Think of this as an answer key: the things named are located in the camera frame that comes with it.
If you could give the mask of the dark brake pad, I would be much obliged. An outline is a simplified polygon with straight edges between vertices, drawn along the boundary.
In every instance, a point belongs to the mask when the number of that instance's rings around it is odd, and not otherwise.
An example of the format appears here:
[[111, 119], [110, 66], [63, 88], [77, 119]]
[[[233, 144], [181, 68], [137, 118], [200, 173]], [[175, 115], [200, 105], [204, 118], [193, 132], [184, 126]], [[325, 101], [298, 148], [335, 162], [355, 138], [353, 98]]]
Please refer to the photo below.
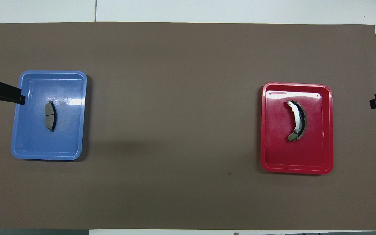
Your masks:
[[46, 119], [45, 119], [46, 128], [49, 131], [54, 132], [55, 127], [56, 127], [56, 122], [57, 122], [57, 111], [56, 111], [53, 101], [49, 101], [48, 103], [46, 103], [44, 107], [44, 112], [46, 116]]

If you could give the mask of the blue plastic tray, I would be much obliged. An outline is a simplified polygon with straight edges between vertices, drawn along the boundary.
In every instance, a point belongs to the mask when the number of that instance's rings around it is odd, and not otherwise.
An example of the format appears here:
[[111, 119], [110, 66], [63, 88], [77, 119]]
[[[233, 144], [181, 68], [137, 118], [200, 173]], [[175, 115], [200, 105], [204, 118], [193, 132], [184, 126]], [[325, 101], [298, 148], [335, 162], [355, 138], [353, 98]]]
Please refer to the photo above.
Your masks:
[[[17, 159], [73, 161], [82, 153], [87, 77], [81, 71], [25, 71], [19, 88], [25, 104], [15, 106], [11, 153]], [[44, 107], [57, 111], [54, 132]]]

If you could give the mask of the red plastic tray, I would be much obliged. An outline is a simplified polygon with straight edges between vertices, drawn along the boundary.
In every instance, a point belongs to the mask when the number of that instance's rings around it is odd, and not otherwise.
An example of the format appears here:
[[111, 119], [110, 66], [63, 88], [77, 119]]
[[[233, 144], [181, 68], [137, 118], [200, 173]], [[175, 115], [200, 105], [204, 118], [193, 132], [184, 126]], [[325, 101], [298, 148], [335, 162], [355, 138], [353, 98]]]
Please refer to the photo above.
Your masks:
[[[303, 136], [290, 142], [294, 116], [287, 102], [302, 105], [307, 115]], [[262, 167], [269, 172], [328, 174], [333, 169], [333, 99], [327, 85], [268, 82], [262, 88]]]

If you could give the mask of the brown table mat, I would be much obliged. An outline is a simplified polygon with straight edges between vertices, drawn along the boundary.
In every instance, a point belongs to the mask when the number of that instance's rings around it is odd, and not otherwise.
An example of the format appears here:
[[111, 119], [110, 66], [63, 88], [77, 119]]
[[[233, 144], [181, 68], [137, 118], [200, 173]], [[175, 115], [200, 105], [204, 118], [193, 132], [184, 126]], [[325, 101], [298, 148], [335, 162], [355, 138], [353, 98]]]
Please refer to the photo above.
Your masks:
[[[0, 81], [88, 76], [83, 152], [16, 159], [0, 101], [0, 228], [376, 230], [372, 25], [0, 24]], [[333, 170], [260, 165], [261, 89], [333, 95]]]

